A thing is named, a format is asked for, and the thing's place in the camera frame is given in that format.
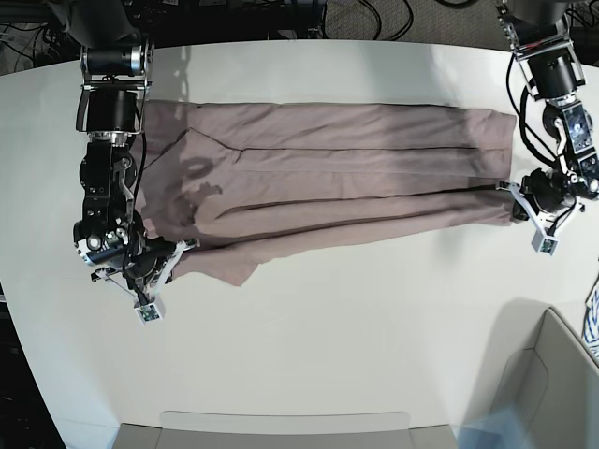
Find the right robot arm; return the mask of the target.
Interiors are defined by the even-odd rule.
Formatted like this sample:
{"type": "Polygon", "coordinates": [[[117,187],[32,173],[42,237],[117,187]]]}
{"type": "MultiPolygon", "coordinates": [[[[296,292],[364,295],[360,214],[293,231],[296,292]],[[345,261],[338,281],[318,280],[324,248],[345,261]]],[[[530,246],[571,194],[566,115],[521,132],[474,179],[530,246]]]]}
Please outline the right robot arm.
{"type": "Polygon", "coordinates": [[[141,301],[167,275],[174,243],[148,239],[136,210],[144,160],[131,153],[144,140],[153,42],[135,28],[120,1],[50,1],[64,32],[80,45],[83,76],[77,131],[88,137],[80,163],[84,191],[74,245],[99,272],[124,277],[141,301]]]}

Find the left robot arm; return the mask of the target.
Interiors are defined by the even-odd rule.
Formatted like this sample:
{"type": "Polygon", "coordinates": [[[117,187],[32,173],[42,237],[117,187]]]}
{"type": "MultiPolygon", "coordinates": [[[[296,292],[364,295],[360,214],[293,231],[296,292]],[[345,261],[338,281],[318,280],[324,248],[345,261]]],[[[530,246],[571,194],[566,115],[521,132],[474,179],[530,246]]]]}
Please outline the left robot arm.
{"type": "Polygon", "coordinates": [[[577,98],[586,84],[570,37],[566,1],[499,1],[498,19],[513,60],[525,80],[519,100],[519,130],[530,153],[548,169],[523,178],[518,196],[531,217],[560,215],[580,199],[598,198],[598,152],[592,141],[592,119],[577,98]],[[552,157],[542,155],[528,139],[526,107],[542,101],[542,121],[554,138],[552,157]]]}

